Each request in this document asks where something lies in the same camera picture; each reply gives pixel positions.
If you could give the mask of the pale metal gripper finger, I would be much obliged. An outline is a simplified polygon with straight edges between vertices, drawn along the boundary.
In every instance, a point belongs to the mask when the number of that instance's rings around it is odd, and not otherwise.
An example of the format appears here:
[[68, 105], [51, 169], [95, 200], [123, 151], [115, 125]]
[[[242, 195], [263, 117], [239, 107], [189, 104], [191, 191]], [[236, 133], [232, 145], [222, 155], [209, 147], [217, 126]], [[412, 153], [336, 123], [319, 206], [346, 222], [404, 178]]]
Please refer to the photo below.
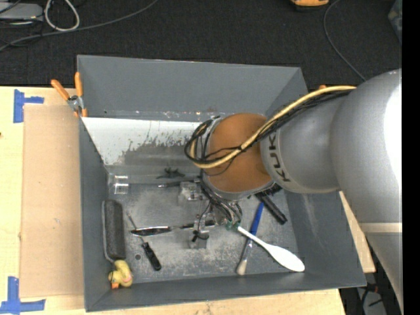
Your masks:
[[178, 205], [189, 206], [202, 200], [201, 186], [196, 182], [181, 182], [178, 191]]
[[196, 222], [193, 227], [192, 236], [188, 241], [190, 249], [205, 249], [209, 239], [210, 230], [215, 226], [213, 220], [201, 220]]

